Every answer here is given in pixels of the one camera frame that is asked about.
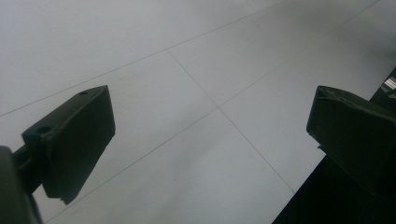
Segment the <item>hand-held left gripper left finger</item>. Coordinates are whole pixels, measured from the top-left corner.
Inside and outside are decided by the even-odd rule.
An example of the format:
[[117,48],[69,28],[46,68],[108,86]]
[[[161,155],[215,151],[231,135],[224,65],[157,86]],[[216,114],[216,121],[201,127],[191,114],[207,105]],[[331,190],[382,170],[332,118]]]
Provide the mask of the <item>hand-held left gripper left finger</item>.
[[71,203],[115,131],[108,86],[71,97],[22,133],[21,171],[27,190],[42,186],[48,197]]

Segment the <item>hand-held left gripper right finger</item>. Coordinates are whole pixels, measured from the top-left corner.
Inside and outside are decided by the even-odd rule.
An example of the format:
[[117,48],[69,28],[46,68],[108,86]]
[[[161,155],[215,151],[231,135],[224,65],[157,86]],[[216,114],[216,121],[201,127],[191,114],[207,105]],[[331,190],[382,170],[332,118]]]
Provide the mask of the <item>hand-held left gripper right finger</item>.
[[396,114],[356,94],[316,89],[306,131],[372,194],[396,194]]

